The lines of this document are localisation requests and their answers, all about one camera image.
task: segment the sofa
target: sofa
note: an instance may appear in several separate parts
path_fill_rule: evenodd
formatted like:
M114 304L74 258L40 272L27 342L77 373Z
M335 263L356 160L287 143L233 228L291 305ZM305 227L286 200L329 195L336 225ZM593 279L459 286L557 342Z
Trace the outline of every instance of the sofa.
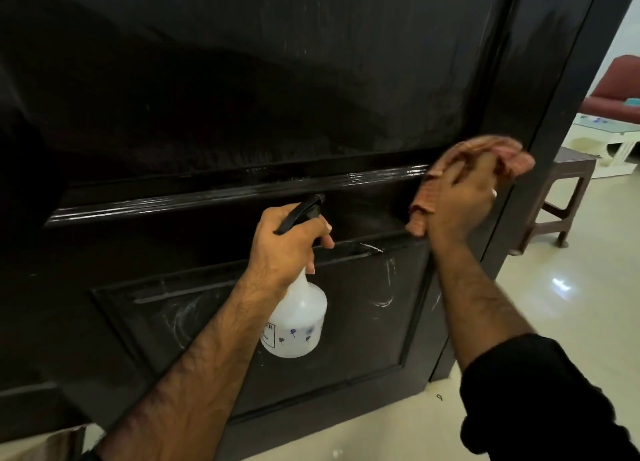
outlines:
M625 105L628 98L640 97L640 57L615 58L580 112L596 117L640 124L640 107Z

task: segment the bottle body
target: bottle body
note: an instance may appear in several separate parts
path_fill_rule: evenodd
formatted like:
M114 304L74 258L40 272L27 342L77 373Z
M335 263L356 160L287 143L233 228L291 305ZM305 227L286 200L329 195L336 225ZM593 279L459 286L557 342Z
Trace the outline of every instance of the bottle body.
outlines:
M277 357L297 358L311 352L320 341L326 296L307 282L305 271L287 290L262 332L262 345Z

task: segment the white wall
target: white wall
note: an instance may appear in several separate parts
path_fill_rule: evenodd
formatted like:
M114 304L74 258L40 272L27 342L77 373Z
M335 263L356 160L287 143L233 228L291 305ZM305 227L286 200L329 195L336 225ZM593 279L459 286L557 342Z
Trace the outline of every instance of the white wall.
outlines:
M618 28L618 32L613 38L604 60L602 60L602 64L593 79L587 95L590 95L593 89L596 88L613 58L620 55L640 56L640 0L631 1L625 18L620 23L620 28Z

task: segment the rag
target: rag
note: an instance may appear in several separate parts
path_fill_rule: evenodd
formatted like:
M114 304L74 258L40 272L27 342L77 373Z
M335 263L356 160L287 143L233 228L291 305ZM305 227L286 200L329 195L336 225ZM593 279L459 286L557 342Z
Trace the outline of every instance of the rag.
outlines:
M409 223L406 230L415 237L422 237L427 230L427 216L435 212L440 177L444 171L460 159L467 165L462 171L464 175L472 167L472 163L484 152L492 152L498 157L495 174L499 180L511 180L526 173L536 164L531 154L522 150L522 144L511 137L499 135L482 135L468 141L459 142L446 151L424 176L424 180L413 198L409 208Z

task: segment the stool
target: stool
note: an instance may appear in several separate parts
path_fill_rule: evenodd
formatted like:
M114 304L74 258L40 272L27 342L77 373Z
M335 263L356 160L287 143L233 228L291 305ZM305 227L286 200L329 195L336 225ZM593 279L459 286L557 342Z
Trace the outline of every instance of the stool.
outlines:
M569 234L569 230L571 230L573 217L575 217L575 213L578 211L584 192L587 191L587 186L589 185L589 180L595 167L596 158L593 156L564 147L558 150L549 176L540 190L540 194L538 198L536 198L533 209L527 218L527 226L522 240L520 240L520 244L511 250L509 254L522 255L533 237L536 235L553 234L555 232L560 232L556 245L560 248L568 247L569 244L566 242L566 236ZM554 182L559 179L576 177L580 179L578 180L575 190L573 190L569 204L564 210L545 201L551 185ZM560 220L537 223L536 218L538 217L540 208L557 216Z

